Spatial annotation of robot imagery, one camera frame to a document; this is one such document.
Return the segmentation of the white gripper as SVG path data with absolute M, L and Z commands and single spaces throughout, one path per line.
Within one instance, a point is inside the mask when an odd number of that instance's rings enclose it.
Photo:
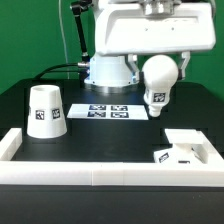
M 134 83 L 143 72 L 138 56 L 182 52 L 178 79 L 185 79 L 189 51 L 210 50 L 216 42 L 209 3 L 182 3 L 173 15 L 146 16 L 139 3 L 106 4 L 95 23 L 95 50 L 106 56 L 125 56 Z

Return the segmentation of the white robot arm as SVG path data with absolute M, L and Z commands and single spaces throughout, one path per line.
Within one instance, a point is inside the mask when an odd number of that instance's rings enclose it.
M 183 0 L 93 0 L 95 54 L 85 85 L 118 93 L 139 83 L 139 55 L 189 55 L 216 42 L 211 3 Z

